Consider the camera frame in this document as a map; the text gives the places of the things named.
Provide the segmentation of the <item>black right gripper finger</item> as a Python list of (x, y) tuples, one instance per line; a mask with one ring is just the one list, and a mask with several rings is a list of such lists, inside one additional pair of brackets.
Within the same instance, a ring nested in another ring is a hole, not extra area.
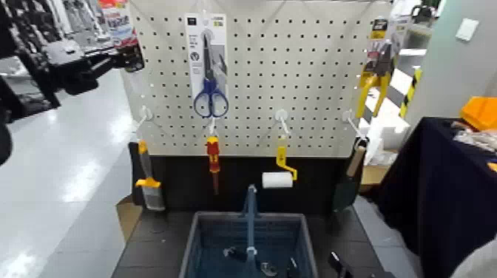
[(328, 257), (328, 264), (336, 271), (338, 278), (353, 278), (351, 267), (339, 255), (332, 251)]

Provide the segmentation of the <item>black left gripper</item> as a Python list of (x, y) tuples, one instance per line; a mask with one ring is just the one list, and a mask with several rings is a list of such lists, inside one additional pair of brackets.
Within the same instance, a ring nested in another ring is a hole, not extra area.
[(92, 64), (110, 58), (117, 68), (127, 72), (137, 72), (144, 68), (141, 55), (133, 55), (127, 50), (117, 50), (112, 45), (87, 48), (87, 56), (79, 44), (73, 40), (50, 42), (42, 48), (50, 65), (50, 73), (55, 83), (70, 95), (79, 95), (98, 87), (93, 75)]

